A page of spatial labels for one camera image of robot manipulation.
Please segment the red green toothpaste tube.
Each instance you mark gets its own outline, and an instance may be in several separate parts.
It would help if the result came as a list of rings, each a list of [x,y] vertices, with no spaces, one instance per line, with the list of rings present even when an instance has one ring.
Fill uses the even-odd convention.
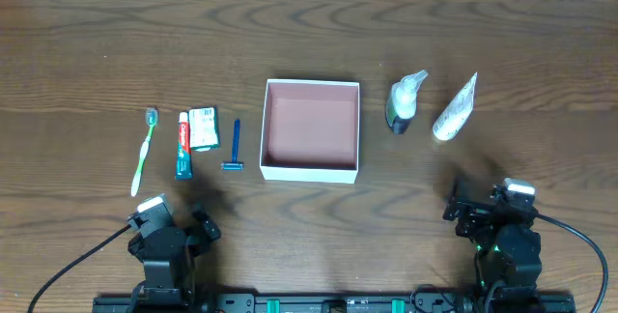
[[[179,114],[178,149],[175,174],[175,179],[177,181],[190,180],[192,178],[189,130],[188,113],[181,112]]]

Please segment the blue disposable razor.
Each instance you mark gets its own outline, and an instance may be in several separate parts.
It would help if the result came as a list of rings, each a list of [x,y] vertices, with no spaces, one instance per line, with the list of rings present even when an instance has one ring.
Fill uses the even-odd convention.
[[[239,136],[240,119],[235,119],[231,160],[221,163],[222,170],[241,171],[243,169],[243,163],[239,161]]]

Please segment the white green sachet packet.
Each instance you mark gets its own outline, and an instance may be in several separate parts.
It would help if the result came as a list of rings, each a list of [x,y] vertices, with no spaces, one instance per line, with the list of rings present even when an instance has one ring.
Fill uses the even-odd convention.
[[[188,111],[190,126],[190,149],[196,152],[209,151],[220,146],[218,115],[214,106],[193,108]]]

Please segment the white squeeze tube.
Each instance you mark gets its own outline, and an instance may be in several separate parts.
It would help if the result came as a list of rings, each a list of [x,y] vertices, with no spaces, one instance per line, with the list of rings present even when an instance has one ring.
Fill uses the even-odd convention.
[[[449,141],[462,129],[474,107],[478,73],[474,73],[436,119],[432,131],[437,140]]]

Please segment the green white toothbrush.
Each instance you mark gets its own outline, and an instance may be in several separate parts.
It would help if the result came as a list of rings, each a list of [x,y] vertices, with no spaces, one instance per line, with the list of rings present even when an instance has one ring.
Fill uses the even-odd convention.
[[[152,140],[154,129],[158,123],[158,110],[155,107],[149,107],[146,109],[146,124],[149,127],[148,133],[141,145],[138,164],[131,182],[130,188],[130,196],[135,197],[139,191],[139,186],[141,184],[141,177],[143,172],[144,163],[146,161],[149,149],[150,142]]]

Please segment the clear pump bottle dark liquid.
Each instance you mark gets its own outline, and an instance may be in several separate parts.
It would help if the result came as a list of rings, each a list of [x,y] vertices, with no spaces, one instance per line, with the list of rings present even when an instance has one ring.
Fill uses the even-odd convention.
[[[415,116],[417,93],[424,79],[425,70],[404,76],[392,85],[385,105],[385,119],[394,134],[403,134]]]

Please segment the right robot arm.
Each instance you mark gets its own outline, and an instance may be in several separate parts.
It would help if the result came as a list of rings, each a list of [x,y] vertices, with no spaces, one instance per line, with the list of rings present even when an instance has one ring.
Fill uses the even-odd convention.
[[[536,289],[542,271],[541,237],[533,231],[536,209],[530,195],[495,196],[490,203],[452,196],[443,218],[455,221],[456,235],[476,246],[477,292],[509,297]]]

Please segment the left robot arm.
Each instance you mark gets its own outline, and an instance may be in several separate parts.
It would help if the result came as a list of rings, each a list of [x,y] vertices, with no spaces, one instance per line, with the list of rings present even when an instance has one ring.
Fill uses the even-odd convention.
[[[199,206],[196,222],[177,226],[165,207],[136,212],[128,219],[137,231],[127,250],[144,267],[145,280],[131,295],[130,311],[139,308],[187,309],[197,304],[195,258],[208,252],[221,237],[218,226]]]

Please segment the white box with pink interior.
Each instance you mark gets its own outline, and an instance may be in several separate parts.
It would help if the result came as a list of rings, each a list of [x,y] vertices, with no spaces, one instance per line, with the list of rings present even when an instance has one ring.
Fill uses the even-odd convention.
[[[359,139],[357,82],[267,81],[259,156],[265,180],[352,185]]]

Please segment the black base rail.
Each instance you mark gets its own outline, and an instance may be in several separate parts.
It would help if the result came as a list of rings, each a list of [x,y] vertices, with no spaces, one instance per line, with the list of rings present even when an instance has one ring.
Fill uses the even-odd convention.
[[[94,312],[203,312],[203,313],[413,313],[413,312],[549,312],[574,313],[570,295],[538,295],[530,299],[473,299],[456,293],[436,290],[415,291],[400,296],[275,296],[253,294],[208,295],[192,304],[180,306],[149,303],[140,298],[100,297],[93,300]]]

